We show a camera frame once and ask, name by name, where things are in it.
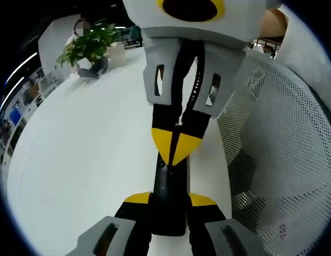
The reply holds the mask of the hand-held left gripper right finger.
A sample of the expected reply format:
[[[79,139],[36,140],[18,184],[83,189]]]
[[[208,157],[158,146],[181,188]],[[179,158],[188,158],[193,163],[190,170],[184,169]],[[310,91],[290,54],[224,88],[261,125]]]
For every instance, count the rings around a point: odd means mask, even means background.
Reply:
[[[187,222],[193,255],[269,255],[260,237],[235,219],[227,219],[207,196],[189,194]]]

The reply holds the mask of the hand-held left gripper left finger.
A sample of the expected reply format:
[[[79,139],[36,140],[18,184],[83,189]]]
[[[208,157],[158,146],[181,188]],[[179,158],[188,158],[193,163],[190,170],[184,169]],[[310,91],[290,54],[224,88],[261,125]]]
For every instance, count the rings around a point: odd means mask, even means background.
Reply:
[[[151,194],[126,198],[113,217],[104,217],[79,235],[76,247],[67,255],[147,255],[152,238]]]

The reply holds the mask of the person's right hand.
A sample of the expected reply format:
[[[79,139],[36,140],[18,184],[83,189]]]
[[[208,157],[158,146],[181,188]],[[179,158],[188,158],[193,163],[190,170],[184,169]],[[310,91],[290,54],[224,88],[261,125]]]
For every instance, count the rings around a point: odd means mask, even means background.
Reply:
[[[275,38],[285,36],[288,27],[288,17],[279,9],[265,11],[260,22],[260,38]]]

